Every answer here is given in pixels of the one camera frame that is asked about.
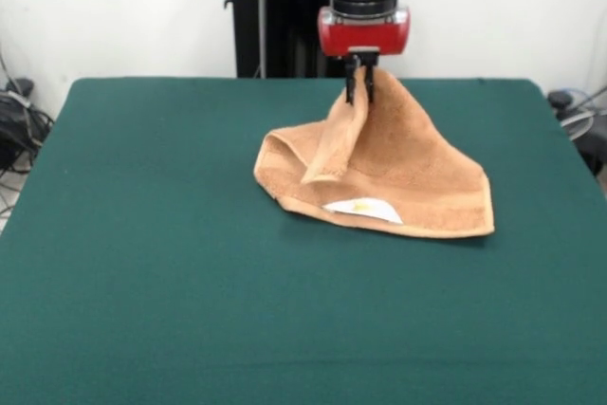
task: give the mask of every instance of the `towel fold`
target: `towel fold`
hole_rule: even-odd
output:
[[[427,238],[493,233],[483,168],[440,135],[399,80],[374,71],[373,102],[360,69],[353,104],[343,91],[325,120],[270,131],[257,182],[285,211],[343,227]]]

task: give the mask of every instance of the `white wall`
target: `white wall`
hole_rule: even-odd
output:
[[[86,76],[234,76],[223,0],[0,0],[15,75],[56,114]],[[414,28],[398,76],[524,77],[547,90],[607,83],[607,0],[401,0]]]

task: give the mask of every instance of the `black cable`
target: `black cable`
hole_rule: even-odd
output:
[[[8,206],[4,208],[2,211],[0,211],[0,217],[2,217],[5,213],[11,212],[13,209],[15,209],[14,206]]]
[[[13,92],[0,91],[0,175],[26,175],[54,126],[53,119]],[[20,157],[28,169],[18,169]]]
[[[598,97],[600,97],[601,95],[603,95],[605,92],[607,92],[607,85],[601,87],[597,92],[595,92],[594,94],[586,97],[584,100],[578,102],[578,103],[572,103],[568,108],[566,108],[565,111],[573,111],[575,109],[578,109],[582,106],[584,106],[585,104],[588,104],[594,100],[596,100]]]

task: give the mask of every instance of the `red gripper housing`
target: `red gripper housing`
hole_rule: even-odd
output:
[[[404,9],[389,22],[343,23],[330,8],[318,18],[322,52],[327,57],[343,57],[352,52],[374,50],[379,55],[402,54],[409,39],[411,16]]]

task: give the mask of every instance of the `electrical cable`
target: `electrical cable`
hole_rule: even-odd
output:
[[[29,173],[15,164],[25,156],[31,168],[53,125],[53,119],[26,97],[0,91],[0,175]]]
[[[5,215],[5,214],[8,214],[13,209],[15,209],[14,206],[7,206],[7,207],[5,207],[2,211],[0,211],[0,218],[7,218],[8,216]]]
[[[568,132],[569,138],[572,141],[575,141],[576,139],[579,139],[581,137],[583,137],[584,135],[586,135],[594,126],[595,124],[595,118],[599,117],[599,116],[607,116],[607,109],[603,109],[603,110],[584,110],[584,112],[576,114],[575,116],[571,116],[569,118],[566,118],[564,120],[561,121],[561,127],[565,128],[568,127],[569,125],[574,125],[578,122],[581,122],[583,120],[588,120],[586,122],[586,124],[581,127],[578,131],[576,132]]]
[[[597,92],[595,92],[593,95],[586,97],[584,100],[582,101],[578,101],[577,103],[571,103],[570,106],[567,106],[565,108],[566,112],[569,111],[575,111],[578,108],[581,108],[582,106],[585,106],[586,104],[593,102],[594,100],[596,100],[598,97],[600,97],[601,95],[603,95],[604,93],[607,93],[607,85],[601,87]]]

